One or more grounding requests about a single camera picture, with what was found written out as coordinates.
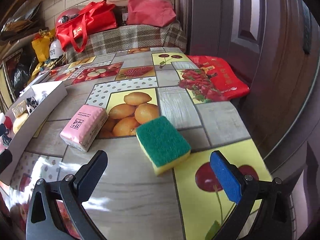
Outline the dark red fabric bag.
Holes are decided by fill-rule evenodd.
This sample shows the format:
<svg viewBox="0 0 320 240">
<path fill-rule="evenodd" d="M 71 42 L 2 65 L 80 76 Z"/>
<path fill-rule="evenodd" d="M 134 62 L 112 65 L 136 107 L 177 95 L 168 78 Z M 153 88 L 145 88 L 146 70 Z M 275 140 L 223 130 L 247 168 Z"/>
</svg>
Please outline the dark red fabric bag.
<svg viewBox="0 0 320 240">
<path fill-rule="evenodd" d="M 128 25 L 165 27 L 176 20 L 171 0 L 128 0 Z"/>
</svg>

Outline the cow print cloth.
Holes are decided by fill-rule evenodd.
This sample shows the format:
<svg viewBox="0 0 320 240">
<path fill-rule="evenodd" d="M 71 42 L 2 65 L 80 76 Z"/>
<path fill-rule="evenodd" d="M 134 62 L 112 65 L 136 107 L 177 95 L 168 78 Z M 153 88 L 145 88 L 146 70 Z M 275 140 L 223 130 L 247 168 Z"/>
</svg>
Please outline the cow print cloth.
<svg viewBox="0 0 320 240">
<path fill-rule="evenodd" d="M 28 114 L 33 113 L 34 109 L 39 105 L 33 96 L 26 98 L 25 101 Z"/>
</svg>

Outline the dark wooden door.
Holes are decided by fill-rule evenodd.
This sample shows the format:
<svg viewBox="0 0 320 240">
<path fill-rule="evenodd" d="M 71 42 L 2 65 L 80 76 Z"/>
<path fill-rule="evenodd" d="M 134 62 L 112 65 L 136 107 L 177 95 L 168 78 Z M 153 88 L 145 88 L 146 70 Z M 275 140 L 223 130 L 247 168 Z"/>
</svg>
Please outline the dark wooden door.
<svg viewBox="0 0 320 240">
<path fill-rule="evenodd" d="M 179 0 L 190 55 L 226 60 L 233 100 L 268 170 L 297 176 L 297 229 L 319 210 L 319 0 Z"/>
</svg>

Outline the pink red helmet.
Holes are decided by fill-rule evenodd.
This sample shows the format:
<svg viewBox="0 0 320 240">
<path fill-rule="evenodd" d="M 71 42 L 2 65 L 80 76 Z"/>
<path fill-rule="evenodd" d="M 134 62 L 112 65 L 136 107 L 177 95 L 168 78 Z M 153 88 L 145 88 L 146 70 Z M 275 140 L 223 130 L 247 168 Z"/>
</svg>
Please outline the pink red helmet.
<svg viewBox="0 0 320 240">
<path fill-rule="evenodd" d="M 79 15 L 80 10 L 77 7 L 69 8 L 63 11 L 56 19 L 55 28 L 57 29 L 60 25 L 72 20 Z"/>
</svg>

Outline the yellow round sponge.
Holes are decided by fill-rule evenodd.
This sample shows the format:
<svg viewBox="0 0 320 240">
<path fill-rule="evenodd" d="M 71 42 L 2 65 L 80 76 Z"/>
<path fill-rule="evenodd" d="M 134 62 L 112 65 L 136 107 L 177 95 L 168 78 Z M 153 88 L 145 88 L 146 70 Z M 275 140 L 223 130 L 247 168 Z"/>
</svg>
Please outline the yellow round sponge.
<svg viewBox="0 0 320 240">
<path fill-rule="evenodd" d="M 29 117 L 28 113 L 23 113 L 15 119 L 15 121 L 12 125 L 12 131 L 14 134 L 17 134 L 17 132 L 20 130 L 20 128 L 25 123 L 25 121 L 28 119 L 28 117 Z"/>
</svg>

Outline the bright red tote bag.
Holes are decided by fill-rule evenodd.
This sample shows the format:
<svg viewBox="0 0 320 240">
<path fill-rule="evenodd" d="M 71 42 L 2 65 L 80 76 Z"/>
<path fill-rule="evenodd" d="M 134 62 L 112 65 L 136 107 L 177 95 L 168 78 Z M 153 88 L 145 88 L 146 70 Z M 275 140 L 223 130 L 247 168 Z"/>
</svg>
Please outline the bright red tote bag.
<svg viewBox="0 0 320 240">
<path fill-rule="evenodd" d="M 79 11 L 78 16 L 58 25 L 56 37 L 62 50 L 66 51 L 71 44 L 80 53 L 84 51 L 89 35 L 116 28 L 115 7 L 106 1 L 91 2 Z"/>
</svg>

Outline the plaid covered bench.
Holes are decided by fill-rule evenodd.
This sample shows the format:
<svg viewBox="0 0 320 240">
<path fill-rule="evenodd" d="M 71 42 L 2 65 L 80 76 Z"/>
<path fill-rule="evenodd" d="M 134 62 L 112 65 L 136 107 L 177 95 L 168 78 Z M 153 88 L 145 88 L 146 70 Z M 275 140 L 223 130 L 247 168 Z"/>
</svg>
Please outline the plaid covered bench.
<svg viewBox="0 0 320 240">
<path fill-rule="evenodd" d="M 151 25 L 126 25 L 89 35 L 83 52 L 78 53 L 72 45 L 67 46 L 66 61 L 71 63 L 118 51 L 151 47 L 177 47 L 185 52 L 187 37 L 180 22 L 175 21 L 161 28 Z"/>
</svg>

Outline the red plastic bag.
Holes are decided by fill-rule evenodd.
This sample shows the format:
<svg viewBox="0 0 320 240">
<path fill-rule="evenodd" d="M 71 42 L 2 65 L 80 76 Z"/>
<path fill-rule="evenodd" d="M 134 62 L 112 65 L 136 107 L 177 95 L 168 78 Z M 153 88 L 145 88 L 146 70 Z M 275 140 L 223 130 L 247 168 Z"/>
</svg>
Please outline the red plastic bag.
<svg viewBox="0 0 320 240">
<path fill-rule="evenodd" d="M 230 101 L 247 96 L 248 85 L 242 82 L 224 59 L 213 56 L 188 56 L 208 77 L 220 95 L 209 99 L 213 101 Z"/>
</svg>

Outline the white helmet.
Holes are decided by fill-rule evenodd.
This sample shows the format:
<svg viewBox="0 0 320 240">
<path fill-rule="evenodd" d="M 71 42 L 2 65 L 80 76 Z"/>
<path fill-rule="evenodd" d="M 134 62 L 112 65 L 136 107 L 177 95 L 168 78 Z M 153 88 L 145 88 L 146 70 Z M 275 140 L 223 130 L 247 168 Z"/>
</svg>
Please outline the white helmet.
<svg viewBox="0 0 320 240">
<path fill-rule="evenodd" d="M 61 47 L 61 43 L 58 39 L 55 39 L 49 48 L 49 57 L 51 60 L 56 60 L 61 57 L 65 52 Z"/>
</svg>

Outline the pink tissue pack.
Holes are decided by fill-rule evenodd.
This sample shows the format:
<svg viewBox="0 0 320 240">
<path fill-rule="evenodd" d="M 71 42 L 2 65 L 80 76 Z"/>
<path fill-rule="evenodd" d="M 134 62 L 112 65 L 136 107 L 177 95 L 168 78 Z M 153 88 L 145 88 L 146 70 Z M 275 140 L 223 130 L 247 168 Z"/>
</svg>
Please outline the pink tissue pack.
<svg viewBox="0 0 320 240">
<path fill-rule="evenodd" d="M 87 152 L 107 119 L 106 109 L 83 105 L 61 131 L 60 137 L 67 145 Z"/>
</svg>

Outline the white shallow box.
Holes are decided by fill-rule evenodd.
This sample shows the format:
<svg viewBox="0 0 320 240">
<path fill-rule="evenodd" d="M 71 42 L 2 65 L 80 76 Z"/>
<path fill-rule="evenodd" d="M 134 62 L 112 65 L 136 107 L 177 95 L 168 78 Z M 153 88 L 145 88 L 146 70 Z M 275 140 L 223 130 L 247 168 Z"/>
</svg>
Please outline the white shallow box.
<svg viewBox="0 0 320 240">
<path fill-rule="evenodd" d="M 1 144 L 1 152 L 7 149 L 12 155 L 11 163 L 4 165 L 1 164 L 1 181 L 4 184 L 10 185 L 11 178 L 14 174 L 18 161 L 29 144 L 29 141 L 32 139 L 33 135 L 44 122 L 46 117 L 62 101 L 62 99 L 66 97 L 66 95 L 67 90 L 62 81 L 38 83 L 36 85 L 32 85 L 8 109 L 6 116 L 8 116 L 11 121 L 15 121 L 12 109 L 20 102 L 31 96 L 35 97 L 39 102 L 39 105 L 26 119 L 19 131 L 16 134 L 12 131 L 9 133 L 8 137 L 12 139 L 10 144 L 8 146 Z"/>
</svg>

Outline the fruit print tablecloth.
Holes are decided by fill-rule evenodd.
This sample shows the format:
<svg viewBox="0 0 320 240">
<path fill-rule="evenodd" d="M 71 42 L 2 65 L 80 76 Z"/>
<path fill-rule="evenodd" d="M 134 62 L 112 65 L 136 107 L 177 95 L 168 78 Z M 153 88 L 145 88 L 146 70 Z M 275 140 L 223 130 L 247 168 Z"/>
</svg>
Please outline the fruit print tablecloth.
<svg viewBox="0 0 320 240">
<path fill-rule="evenodd" d="M 123 50 L 53 70 L 7 112 L 1 206 L 20 239 L 38 182 L 108 165 L 81 205 L 106 239 L 206 239 L 234 208 L 210 169 L 214 150 L 271 180 L 235 107 L 177 48 Z"/>
</svg>

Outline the red plush apple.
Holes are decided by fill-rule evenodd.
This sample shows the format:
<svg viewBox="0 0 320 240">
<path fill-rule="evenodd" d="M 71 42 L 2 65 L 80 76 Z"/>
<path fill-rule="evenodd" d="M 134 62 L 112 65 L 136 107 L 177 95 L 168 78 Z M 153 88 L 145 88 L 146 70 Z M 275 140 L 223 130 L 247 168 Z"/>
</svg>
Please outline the red plush apple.
<svg viewBox="0 0 320 240">
<path fill-rule="evenodd" d="M 5 127 L 9 130 L 11 130 L 12 128 L 12 121 L 8 116 L 5 116 L 5 120 L 3 122 L 3 124 L 5 125 Z"/>
</svg>

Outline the metal shelf rack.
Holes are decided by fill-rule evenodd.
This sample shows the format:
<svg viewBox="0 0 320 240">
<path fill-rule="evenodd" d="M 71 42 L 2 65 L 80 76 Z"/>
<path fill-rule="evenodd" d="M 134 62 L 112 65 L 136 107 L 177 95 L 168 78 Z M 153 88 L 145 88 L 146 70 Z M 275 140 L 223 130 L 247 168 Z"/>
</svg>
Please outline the metal shelf rack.
<svg viewBox="0 0 320 240">
<path fill-rule="evenodd" d="M 42 2 L 24 13 L 16 13 L 1 28 L 1 111 L 6 112 L 20 96 L 14 90 L 11 77 L 18 63 L 31 66 L 31 74 L 38 63 L 31 42 L 39 30 L 47 30 L 40 10 Z"/>
</svg>

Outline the green yellow sponge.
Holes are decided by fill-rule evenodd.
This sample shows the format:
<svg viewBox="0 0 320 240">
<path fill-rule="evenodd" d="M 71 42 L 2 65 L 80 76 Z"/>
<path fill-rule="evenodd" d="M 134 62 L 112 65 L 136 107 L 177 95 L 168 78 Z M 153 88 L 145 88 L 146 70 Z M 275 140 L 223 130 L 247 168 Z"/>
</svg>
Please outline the green yellow sponge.
<svg viewBox="0 0 320 240">
<path fill-rule="evenodd" d="M 136 137 L 156 176 L 179 165 L 191 153 L 189 143 L 164 116 L 140 125 Z"/>
</svg>

